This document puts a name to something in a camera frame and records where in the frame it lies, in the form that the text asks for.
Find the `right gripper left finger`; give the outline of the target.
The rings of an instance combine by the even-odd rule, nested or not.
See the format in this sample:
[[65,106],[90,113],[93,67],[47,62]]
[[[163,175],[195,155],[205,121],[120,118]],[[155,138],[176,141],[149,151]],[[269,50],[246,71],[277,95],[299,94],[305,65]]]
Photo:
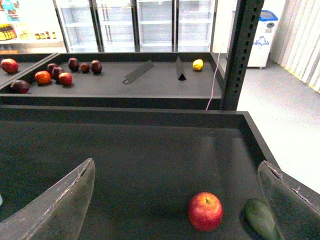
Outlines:
[[0,223],[2,240],[76,240],[92,198],[96,167],[88,158]]

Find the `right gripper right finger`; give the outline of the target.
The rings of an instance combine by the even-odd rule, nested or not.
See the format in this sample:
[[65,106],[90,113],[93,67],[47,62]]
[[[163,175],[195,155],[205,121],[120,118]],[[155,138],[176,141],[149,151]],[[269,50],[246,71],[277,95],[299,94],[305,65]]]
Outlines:
[[263,197],[283,240],[320,238],[320,194],[268,161],[257,169]]

